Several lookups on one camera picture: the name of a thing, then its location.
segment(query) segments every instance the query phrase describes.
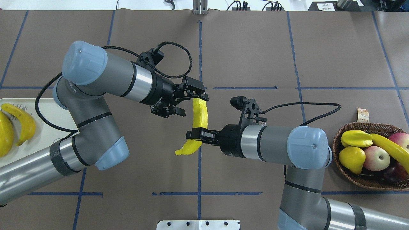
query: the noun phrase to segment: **blue tape grid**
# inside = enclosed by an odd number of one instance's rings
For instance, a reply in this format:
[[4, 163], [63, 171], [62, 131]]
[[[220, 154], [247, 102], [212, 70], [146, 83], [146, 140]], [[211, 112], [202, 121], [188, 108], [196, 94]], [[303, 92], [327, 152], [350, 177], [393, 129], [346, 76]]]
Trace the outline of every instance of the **blue tape grid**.
[[[3, 73], [3, 77], [0, 81], [0, 89], [41, 89], [41, 86], [2, 86], [7, 74], [7, 70], [9, 68], [10, 62], [12, 60], [14, 51], [16, 49], [16, 46], [18, 44], [18, 40], [21, 36], [21, 32], [23, 30], [24, 24], [26, 22], [27, 16], [28, 16], [29, 11], [26, 11], [26, 14], [24, 16], [23, 22], [21, 24], [19, 33], [17, 35], [16, 41], [14, 43], [13, 49], [11, 51], [9, 60], [7, 62], [6, 68]], [[288, 30], [289, 30], [289, 35], [290, 35], [290, 42], [291, 42], [291, 48], [292, 48], [292, 56], [293, 56], [293, 61], [294, 61], [294, 70], [295, 74], [297, 77], [297, 88], [299, 92], [299, 100], [302, 102], [302, 90], [396, 90], [397, 95], [399, 97], [403, 113], [405, 114], [406, 121], [409, 126], [409, 119], [407, 115], [406, 108], [403, 104], [402, 97], [400, 95], [399, 90], [409, 90], [409, 87], [398, 87], [395, 79], [395, 75], [393, 73], [393, 70], [391, 68], [390, 62], [388, 55], [386, 53], [381, 35], [379, 33], [379, 28], [378, 24], [376, 22], [376, 17], [375, 13], [372, 12], [373, 16], [373, 21], [374, 25], [376, 28], [376, 32], [378, 34], [378, 38], [380, 40], [380, 44], [389, 68], [389, 71], [391, 73], [391, 77], [393, 80], [393, 83], [395, 87], [301, 87], [300, 84], [300, 79], [299, 79], [299, 73], [296, 65], [296, 55], [295, 55], [295, 49], [294, 49], [294, 41], [293, 41], [293, 36], [292, 36], [292, 30], [291, 30], [291, 21], [290, 21], [290, 15], [289, 12], [287, 12], [287, 20], [288, 20]], [[108, 41], [107, 45], [110, 44], [110, 39], [111, 39], [111, 33], [112, 33], [112, 27], [114, 23], [114, 17], [115, 17], [115, 11], [112, 11], [112, 20], [110, 24], [110, 30], [109, 30], [109, 35], [108, 35]], [[199, 79], [202, 81], [202, 22], [199, 21]], [[215, 90], [275, 90], [277, 89], [277, 86], [273, 87], [214, 87], [213, 89]], [[304, 108], [303, 105], [301, 105], [301, 112], [303, 116], [303, 120], [305, 121], [305, 113], [304, 113]], [[201, 189], [201, 178], [202, 178], [202, 152], [201, 148], [199, 149], [199, 154], [198, 154], [198, 192], [160, 192], [160, 193], [152, 193], [153, 196], [198, 196], [198, 219], [201, 219], [201, 196], [235, 196], [235, 195], [244, 195], [244, 196], [257, 196], [262, 194], [262, 192], [202, 192]], [[82, 179], [81, 179], [81, 185], [79, 192], [32, 192], [28, 195], [31, 196], [78, 196], [77, 200], [77, 207], [76, 207], [76, 212], [75, 212], [75, 217], [74, 217], [74, 223], [73, 223], [73, 230], [76, 229], [77, 221], [78, 221], [78, 216], [79, 216], [79, 210], [81, 206], [81, 198], [82, 196], [101, 196], [103, 197], [102, 192], [83, 192], [84, 188], [84, 182], [85, 182], [85, 176], [86, 176], [86, 169], [83, 170], [82, 174]], [[409, 194], [409, 192], [391, 192], [391, 191], [326, 191], [322, 192], [322, 195], [355, 195], [355, 194], [367, 194], [367, 195], [373, 195], [373, 194]]]

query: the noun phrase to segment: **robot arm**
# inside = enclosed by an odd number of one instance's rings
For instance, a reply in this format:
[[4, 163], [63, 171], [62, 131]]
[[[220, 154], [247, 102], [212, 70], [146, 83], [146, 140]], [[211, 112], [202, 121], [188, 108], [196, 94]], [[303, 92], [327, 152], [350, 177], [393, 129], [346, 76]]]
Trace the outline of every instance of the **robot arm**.
[[280, 230], [406, 230], [409, 219], [321, 197], [332, 152], [325, 132], [308, 126], [263, 126], [254, 99], [233, 97], [239, 124], [221, 131], [196, 128], [186, 138], [219, 146], [228, 156], [288, 165], [281, 198]]
[[0, 206], [87, 166], [95, 164], [105, 170], [128, 157], [128, 147], [105, 102], [105, 93], [150, 105], [151, 113], [165, 118], [185, 116], [184, 110], [176, 107], [183, 100], [209, 100], [200, 81], [183, 76], [177, 85], [157, 75], [152, 66], [163, 56], [159, 47], [152, 48], [140, 55], [145, 61], [134, 63], [83, 41], [73, 43], [53, 97], [70, 111], [80, 133], [1, 167]]

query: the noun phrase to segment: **white metal plate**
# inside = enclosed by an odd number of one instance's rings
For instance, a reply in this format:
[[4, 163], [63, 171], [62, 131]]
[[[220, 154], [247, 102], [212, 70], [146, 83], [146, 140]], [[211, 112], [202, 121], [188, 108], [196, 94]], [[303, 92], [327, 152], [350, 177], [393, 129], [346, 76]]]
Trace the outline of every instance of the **white metal plate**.
[[238, 220], [160, 221], [156, 230], [240, 230]]
[[[34, 136], [30, 140], [24, 142], [21, 146], [13, 145], [8, 154], [0, 158], [0, 167], [8, 165], [11, 162], [19, 160], [32, 153], [35, 153], [38, 150], [42, 150], [50, 146], [56, 140], [63, 138], [69, 134], [67, 132], [54, 129], [45, 124], [37, 115], [36, 110], [34, 108], [34, 102], [35, 98], [0, 99], [0, 105], [4, 103], [10, 103], [12, 105], [15, 105], [25, 110], [27, 113], [31, 114], [31, 116], [36, 121], [36, 132]], [[57, 105], [54, 102], [54, 99], [52, 98], [40, 99], [38, 106], [41, 114], [51, 123], [67, 129], [77, 129], [69, 111]], [[11, 120], [11, 124], [14, 130], [15, 144], [18, 140], [18, 137], [20, 136], [21, 123], [16, 119], [16, 117], [12, 116], [11, 114], [7, 112], [4, 113]]]

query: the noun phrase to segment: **light blue joint cap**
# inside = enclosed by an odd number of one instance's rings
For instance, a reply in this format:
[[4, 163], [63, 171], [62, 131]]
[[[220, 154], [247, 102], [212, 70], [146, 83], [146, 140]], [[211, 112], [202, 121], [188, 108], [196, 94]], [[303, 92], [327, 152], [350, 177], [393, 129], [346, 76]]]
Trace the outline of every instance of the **light blue joint cap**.
[[332, 159], [328, 139], [322, 129], [299, 126], [287, 139], [287, 153], [291, 162], [300, 169], [320, 169]]
[[109, 169], [124, 161], [128, 156], [128, 146], [126, 145], [125, 138], [121, 137], [97, 160], [95, 166], [99, 170]]
[[281, 209], [279, 214], [278, 228], [279, 230], [307, 230]]
[[58, 99], [58, 96], [57, 96], [57, 85], [60, 82], [60, 79], [61, 79], [61, 77], [57, 79], [57, 83], [55, 84], [54, 88], [52, 89], [52, 97], [54, 98], [54, 101], [55, 101], [55, 103], [57, 103], [57, 105], [59, 105], [61, 108], [65, 109], [65, 110], [68, 110], [68, 108], [65, 107], [63, 105], [63, 103], [61, 103], [60, 99]]
[[74, 42], [63, 61], [63, 76], [76, 85], [88, 85], [99, 78], [108, 61], [106, 51], [84, 41]]

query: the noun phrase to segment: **fake fruit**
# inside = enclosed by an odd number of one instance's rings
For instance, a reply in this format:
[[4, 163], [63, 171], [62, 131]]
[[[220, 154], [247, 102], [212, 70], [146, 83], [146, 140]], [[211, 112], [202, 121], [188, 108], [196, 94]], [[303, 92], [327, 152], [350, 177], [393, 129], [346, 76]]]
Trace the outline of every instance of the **fake fruit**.
[[392, 134], [388, 139], [398, 144], [404, 150], [409, 151], [409, 134], [395, 133]]
[[397, 161], [391, 161], [391, 165], [386, 169], [376, 172], [375, 178], [382, 183], [396, 184], [405, 180], [408, 176], [405, 168]]
[[[207, 128], [207, 105], [206, 101], [193, 98], [193, 128]], [[202, 145], [198, 140], [187, 140], [183, 147], [175, 151], [176, 155], [189, 155], [196, 152]]]
[[351, 170], [351, 172], [358, 175], [362, 172], [362, 167], [365, 162], [365, 152], [358, 147], [346, 147], [339, 153], [339, 161], [343, 166]]
[[2, 104], [1, 109], [14, 115], [21, 123], [21, 134], [16, 146], [20, 146], [23, 142], [34, 136], [34, 133], [36, 132], [36, 123], [30, 114], [9, 103]]
[[349, 130], [342, 134], [341, 143], [344, 147], [366, 148], [372, 145], [372, 136], [361, 130]]
[[378, 146], [370, 146], [365, 149], [365, 169], [381, 171], [389, 166], [390, 161], [389, 154]]
[[375, 133], [371, 133], [371, 136], [374, 145], [383, 148], [405, 168], [407, 173], [409, 173], [409, 152], [386, 137]]
[[0, 157], [6, 155], [13, 146], [14, 131], [9, 118], [0, 111]]

